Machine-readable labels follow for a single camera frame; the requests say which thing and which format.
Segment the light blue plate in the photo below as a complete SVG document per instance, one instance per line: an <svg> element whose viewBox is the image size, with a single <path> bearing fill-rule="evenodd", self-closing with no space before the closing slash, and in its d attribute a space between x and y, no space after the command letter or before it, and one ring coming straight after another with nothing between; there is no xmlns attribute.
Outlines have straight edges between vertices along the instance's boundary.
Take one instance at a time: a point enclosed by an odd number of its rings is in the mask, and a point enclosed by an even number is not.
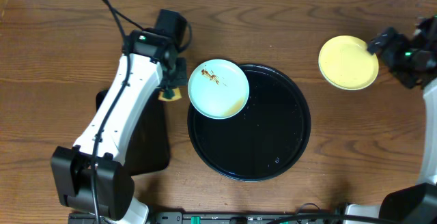
<svg viewBox="0 0 437 224"><path fill-rule="evenodd" d="M249 100L249 80L242 68L226 59L199 64L188 80L188 97L200 114L215 120L231 118Z"/></svg>

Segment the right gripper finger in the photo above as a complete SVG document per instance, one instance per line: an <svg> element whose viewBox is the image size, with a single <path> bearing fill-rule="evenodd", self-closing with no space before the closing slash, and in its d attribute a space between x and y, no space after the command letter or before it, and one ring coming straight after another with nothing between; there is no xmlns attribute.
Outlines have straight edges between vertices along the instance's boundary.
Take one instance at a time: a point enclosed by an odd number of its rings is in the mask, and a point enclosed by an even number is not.
<svg viewBox="0 0 437 224"><path fill-rule="evenodd" d="M386 46L388 41L388 36L378 36L372 39L367 44L367 52L371 55L376 54L378 51L382 50Z"/></svg>
<svg viewBox="0 0 437 224"><path fill-rule="evenodd" d="M393 27L386 28L381 34L379 34L375 40L377 42L388 42L396 37L398 34L397 30Z"/></svg>

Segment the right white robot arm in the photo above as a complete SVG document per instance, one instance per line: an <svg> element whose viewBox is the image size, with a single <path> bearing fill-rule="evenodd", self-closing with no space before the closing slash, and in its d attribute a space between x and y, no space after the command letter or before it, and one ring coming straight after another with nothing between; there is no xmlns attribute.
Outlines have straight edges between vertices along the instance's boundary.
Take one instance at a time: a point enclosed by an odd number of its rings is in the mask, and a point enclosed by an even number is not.
<svg viewBox="0 0 437 224"><path fill-rule="evenodd" d="M404 87L422 89L426 118L423 157L414 186L388 194L379 205L346 205L342 214L354 218L343 222L435 223L436 27L430 23L417 26L411 39L389 27L367 44L367 51L377 54Z"/></svg>

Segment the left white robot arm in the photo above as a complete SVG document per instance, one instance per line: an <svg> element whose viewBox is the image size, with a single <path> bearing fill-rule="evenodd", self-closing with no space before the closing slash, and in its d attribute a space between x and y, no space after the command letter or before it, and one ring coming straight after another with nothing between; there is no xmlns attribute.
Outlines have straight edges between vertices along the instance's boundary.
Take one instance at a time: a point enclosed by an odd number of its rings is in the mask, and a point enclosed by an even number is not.
<svg viewBox="0 0 437 224"><path fill-rule="evenodd" d="M134 196L126 167L132 136L150 100L173 99L187 83L184 29L153 27L124 38L116 76L94 118L70 148L57 147L51 169L63 206L90 223L145 223L149 209Z"/></svg>

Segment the yellow plate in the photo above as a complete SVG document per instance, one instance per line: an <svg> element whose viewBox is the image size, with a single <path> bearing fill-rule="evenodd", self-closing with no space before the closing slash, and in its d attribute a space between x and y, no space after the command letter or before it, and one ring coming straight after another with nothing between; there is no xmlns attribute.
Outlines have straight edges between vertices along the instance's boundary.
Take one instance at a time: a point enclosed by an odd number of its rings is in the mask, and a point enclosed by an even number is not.
<svg viewBox="0 0 437 224"><path fill-rule="evenodd" d="M370 86L378 76L376 54L354 36L336 36L320 49L318 66L322 76L333 86L344 90L360 90Z"/></svg>

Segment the yellow green sponge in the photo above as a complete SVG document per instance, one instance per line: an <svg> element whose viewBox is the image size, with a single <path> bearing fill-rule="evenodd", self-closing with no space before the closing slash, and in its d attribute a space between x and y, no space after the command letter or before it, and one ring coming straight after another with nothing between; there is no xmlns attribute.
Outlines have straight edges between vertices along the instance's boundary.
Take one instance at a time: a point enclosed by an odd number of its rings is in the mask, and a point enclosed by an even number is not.
<svg viewBox="0 0 437 224"><path fill-rule="evenodd" d="M164 102L172 102L182 98L180 93L180 89L176 88L167 88L163 89L159 92L158 99Z"/></svg>

